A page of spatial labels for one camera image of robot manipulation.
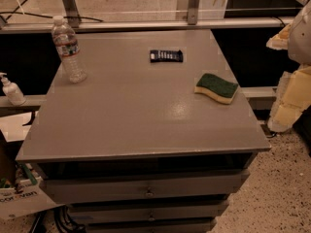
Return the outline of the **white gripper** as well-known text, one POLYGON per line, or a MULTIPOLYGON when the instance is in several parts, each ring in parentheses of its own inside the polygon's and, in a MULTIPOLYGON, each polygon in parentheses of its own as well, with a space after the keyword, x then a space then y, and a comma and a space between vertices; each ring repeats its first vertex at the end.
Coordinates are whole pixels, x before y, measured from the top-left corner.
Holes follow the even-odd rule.
POLYGON ((311 105, 311 39, 310 27, 291 23, 268 40, 266 46, 273 50, 287 50, 289 59, 299 67, 293 73, 284 72, 276 90, 268 128, 285 132, 311 105))

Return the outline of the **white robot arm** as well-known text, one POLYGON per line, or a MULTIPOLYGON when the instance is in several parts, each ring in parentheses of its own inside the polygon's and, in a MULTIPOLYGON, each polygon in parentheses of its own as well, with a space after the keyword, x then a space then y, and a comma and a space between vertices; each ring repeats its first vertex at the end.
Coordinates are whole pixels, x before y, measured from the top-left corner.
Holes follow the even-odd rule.
POLYGON ((292 74, 284 72, 280 78, 267 123, 271 131, 285 132, 311 106, 311 1, 266 46, 287 50, 289 59, 299 64, 292 74))

